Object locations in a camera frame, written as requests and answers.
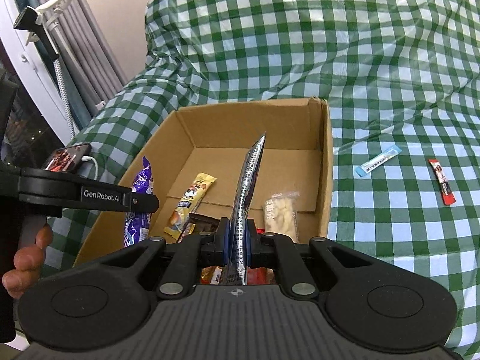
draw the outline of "red stick packet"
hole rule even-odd
[[[447,178],[445,173],[443,172],[442,166],[440,162],[436,159],[428,160],[430,165],[432,166],[435,174],[437,175],[438,182],[440,183],[440,192],[442,194],[443,203],[446,206],[455,203],[455,196],[453,195],[452,190],[450,189],[450,185],[448,184]]]

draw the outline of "silver snack package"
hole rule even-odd
[[[240,178],[238,179],[237,193],[230,219],[230,254],[226,274],[222,277],[222,284],[245,285],[247,283],[247,245],[245,244],[246,221],[254,194],[258,170],[262,160],[265,133],[253,145],[245,156]]]

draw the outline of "purple snack package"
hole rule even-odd
[[[132,192],[153,193],[153,176],[150,162],[143,158],[143,169],[135,176]],[[125,231],[123,232],[123,246],[127,247],[148,238],[152,214],[145,212],[128,212],[125,217]]]

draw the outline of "fingernail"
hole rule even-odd
[[[21,285],[20,279],[14,274],[4,274],[2,282],[3,286],[8,290],[18,288]]]

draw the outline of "green checkered tablecloth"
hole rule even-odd
[[[91,142],[101,180],[117,182],[179,107],[328,99],[328,236],[448,288],[458,321],[447,345],[477,359],[479,14],[480,0],[152,0],[146,69],[74,142]],[[392,143],[402,153],[359,178],[355,166]],[[454,205],[443,205],[429,158],[440,160]],[[67,210],[54,221],[45,274],[71,266],[97,214]]]

